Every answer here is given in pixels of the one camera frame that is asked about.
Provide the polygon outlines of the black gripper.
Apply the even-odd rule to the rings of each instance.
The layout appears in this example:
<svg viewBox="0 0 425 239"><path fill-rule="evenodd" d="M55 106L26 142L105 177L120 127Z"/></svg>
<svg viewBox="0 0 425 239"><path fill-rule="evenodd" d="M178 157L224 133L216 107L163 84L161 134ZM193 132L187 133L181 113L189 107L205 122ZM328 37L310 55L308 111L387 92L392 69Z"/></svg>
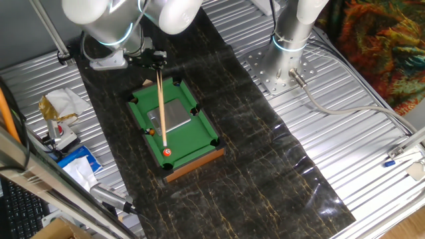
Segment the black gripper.
<svg viewBox="0 0 425 239"><path fill-rule="evenodd" d="M163 71L167 64L167 52L164 50L146 49L139 56L129 56L129 64L142 68L155 68L156 71Z"/></svg>

